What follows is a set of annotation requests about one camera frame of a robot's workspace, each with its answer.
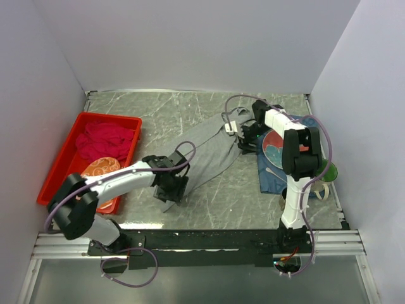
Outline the grey t-shirt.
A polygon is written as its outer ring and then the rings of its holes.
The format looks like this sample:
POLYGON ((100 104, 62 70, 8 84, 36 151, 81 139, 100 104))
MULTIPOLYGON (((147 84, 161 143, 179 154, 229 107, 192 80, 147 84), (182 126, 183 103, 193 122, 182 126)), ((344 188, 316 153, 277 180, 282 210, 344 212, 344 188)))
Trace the grey t-shirt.
POLYGON ((226 124, 226 115, 216 114, 171 141, 160 144, 154 150, 155 155, 168 156, 184 141, 190 141, 196 146, 196 154, 190 161, 187 174, 189 181, 181 200, 191 191, 220 175, 241 154, 237 137, 227 134, 226 124))

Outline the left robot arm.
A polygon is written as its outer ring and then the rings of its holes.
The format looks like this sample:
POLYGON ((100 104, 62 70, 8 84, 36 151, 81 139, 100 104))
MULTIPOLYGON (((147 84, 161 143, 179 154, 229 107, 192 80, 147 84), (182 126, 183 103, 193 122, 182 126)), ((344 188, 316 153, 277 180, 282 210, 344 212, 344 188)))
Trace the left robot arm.
POLYGON ((59 232, 67 240, 87 237, 101 243, 112 255, 125 248, 125 237, 120 226, 97 214, 105 202, 113 200, 134 189, 156 187, 164 194, 181 198, 188 177, 178 174, 189 168, 189 160, 179 151, 170 156, 146 156, 133 165, 117 171, 93 177, 71 174, 62 183, 47 205, 48 218, 44 224, 47 233, 54 221, 59 232))

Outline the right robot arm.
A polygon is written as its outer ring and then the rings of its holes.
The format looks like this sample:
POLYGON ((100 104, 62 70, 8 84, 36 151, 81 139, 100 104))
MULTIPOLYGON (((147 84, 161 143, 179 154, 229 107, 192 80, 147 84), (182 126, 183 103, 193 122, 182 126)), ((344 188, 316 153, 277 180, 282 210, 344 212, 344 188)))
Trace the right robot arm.
POLYGON ((286 175, 285 208, 281 217, 286 229, 302 229, 308 205, 309 183, 322 165, 320 132, 289 116, 281 106, 270 106, 256 98, 252 105, 254 123, 241 127, 238 147, 243 154, 258 151, 258 138, 273 131, 282 139, 281 166, 286 175))

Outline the red blue decorated plate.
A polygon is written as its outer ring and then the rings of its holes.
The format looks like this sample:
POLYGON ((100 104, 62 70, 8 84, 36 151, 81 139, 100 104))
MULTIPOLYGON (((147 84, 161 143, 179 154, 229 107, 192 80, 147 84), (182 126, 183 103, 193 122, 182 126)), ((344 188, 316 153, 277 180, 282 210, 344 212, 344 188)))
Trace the red blue decorated plate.
POLYGON ((270 130, 263 138, 262 150, 268 161, 275 167, 282 167, 284 141, 274 130, 270 130))

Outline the silver spoon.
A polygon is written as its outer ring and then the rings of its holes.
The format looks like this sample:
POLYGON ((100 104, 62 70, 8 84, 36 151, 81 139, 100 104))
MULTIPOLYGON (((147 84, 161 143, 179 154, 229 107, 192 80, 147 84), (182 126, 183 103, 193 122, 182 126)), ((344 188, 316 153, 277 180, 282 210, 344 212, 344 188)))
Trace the silver spoon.
POLYGON ((274 172, 271 168, 266 167, 265 170, 266 170, 267 173, 269 173, 269 174, 271 174, 272 176, 274 176, 274 178, 277 180, 277 182, 283 183, 283 184, 286 184, 286 183, 287 183, 287 180, 286 180, 285 177, 279 176, 279 175, 278 175, 276 172, 274 172))

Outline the blue placemat cloth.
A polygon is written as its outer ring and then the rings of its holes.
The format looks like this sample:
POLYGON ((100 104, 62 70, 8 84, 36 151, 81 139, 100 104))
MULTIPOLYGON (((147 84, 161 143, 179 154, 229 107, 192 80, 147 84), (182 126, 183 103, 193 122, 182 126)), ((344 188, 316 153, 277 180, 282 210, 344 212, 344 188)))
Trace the blue placemat cloth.
POLYGON ((269 167, 274 172, 276 172, 279 176, 283 176, 287 180, 286 174, 283 171, 283 169, 279 169, 279 168, 273 166, 268 161, 265 154, 263 153, 263 150, 262 150, 263 138, 269 131, 267 131, 265 134, 261 135, 258 138, 258 144, 260 146, 259 154, 257 155, 259 187, 260 187, 261 193, 281 194, 282 191, 285 188, 287 188, 287 184, 277 182, 277 180, 274 178, 274 176, 267 173, 265 170, 266 167, 269 167))

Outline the small black cup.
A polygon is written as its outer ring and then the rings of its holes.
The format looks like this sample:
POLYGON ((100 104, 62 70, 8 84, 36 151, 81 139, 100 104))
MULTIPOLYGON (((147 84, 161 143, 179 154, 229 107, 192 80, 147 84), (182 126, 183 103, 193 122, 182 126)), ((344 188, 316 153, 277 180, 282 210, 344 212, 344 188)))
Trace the small black cup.
POLYGON ((287 197, 287 188, 285 188, 281 195, 280 195, 280 199, 278 201, 279 207, 281 209, 281 211, 285 210, 285 204, 286 204, 286 197, 287 197))

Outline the orange white patterned cloth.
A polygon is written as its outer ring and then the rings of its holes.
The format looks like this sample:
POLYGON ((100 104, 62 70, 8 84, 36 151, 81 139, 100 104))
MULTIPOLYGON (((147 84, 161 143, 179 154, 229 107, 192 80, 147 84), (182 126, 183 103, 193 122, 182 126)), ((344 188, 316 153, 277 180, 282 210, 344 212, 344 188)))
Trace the orange white patterned cloth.
MULTIPOLYGON (((80 174, 81 177, 94 177, 103 174, 112 173, 121 169, 120 162, 112 157, 103 157, 90 163, 86 169, 80 174)), ((117 199, 111 199, 107 202, 102 203, 97 208, 97 213, 101 214, 112 214, 116 207, 117 199)))

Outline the green inside floral mug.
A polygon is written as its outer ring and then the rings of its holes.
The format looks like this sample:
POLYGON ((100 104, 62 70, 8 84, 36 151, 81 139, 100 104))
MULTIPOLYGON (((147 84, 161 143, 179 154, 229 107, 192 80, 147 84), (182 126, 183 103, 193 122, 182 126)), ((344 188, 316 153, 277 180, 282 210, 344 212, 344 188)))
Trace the green inside floral mug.
POLYGON ((325 175, 311 185, 310 192, 319 200, 324 201, 330 194, 329 185, 337 178, 338 171, 336 166, 331 163, 325 175))

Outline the crimson red garment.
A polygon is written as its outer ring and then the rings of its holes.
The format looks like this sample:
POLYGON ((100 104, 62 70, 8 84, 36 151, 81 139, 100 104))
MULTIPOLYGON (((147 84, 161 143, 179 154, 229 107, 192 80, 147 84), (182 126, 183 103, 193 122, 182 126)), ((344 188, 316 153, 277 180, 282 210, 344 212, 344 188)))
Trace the crimson red garment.
POLYGON ((134 131, 124 128, 116 123, 89 122, 84 131, 75 140, 79 155, 92 163, 103 157, 112 157, 117 160, 127 158, 134 131))

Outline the red plastic bin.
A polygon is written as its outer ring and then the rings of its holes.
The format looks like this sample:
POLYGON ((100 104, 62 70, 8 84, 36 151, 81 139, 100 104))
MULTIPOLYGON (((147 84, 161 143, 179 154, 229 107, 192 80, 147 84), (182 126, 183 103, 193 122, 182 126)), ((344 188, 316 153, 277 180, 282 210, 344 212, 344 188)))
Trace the red plastic bin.
POLYGON ((47 205, 69 174, 110 173, 132 164, 142 119, 100 113, 78 115, 37 196, 47 205))

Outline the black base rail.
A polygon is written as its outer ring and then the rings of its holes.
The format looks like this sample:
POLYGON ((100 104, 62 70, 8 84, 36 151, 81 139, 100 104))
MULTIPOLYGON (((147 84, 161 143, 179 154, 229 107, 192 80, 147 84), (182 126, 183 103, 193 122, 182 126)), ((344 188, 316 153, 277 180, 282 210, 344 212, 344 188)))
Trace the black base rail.
POLYGON ((128 260, 131 270, 148 267, 253 265, 272 267, 274 255, 311 253, 307 228, 227 230, 129 230, 125 240, 110 250, 91 241, 91 257, 128 260))

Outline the aluminium frame rail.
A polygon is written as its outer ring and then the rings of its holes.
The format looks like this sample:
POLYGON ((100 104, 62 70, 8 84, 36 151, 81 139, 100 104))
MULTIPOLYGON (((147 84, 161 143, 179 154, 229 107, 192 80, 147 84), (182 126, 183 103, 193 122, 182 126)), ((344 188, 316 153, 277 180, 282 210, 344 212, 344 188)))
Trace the aluminium frame rail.
MULTIPOLYGON (((88 254, 90 239, 80 237, 69 241, 62 234, 40 233, 31 258, 36 260, 95 259, 88 254)), ((358 231, 319 231, 315 233, 315 256, 365 255, 358 231)))

